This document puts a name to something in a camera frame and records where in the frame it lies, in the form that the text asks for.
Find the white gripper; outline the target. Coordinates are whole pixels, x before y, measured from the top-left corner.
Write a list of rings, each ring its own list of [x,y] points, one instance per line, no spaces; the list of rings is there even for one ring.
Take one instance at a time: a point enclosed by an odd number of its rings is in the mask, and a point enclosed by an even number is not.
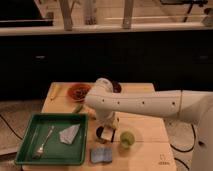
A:
[[[114,112],[97,112],[96,118],[102,126],[106,126],[113,129],[111,143],[114,142],[116,129],[118,128],[118,118]]]

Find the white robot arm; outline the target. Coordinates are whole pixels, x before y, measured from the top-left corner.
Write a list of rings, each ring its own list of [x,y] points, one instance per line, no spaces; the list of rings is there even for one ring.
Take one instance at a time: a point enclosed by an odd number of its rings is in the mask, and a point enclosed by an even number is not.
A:
[[[213,92],[169,90],[114,93],[112,83],[96,80],[85,97],[97,119],[110,125],[116,112],[173,118],[197,126],[190,171],[213,171]]]

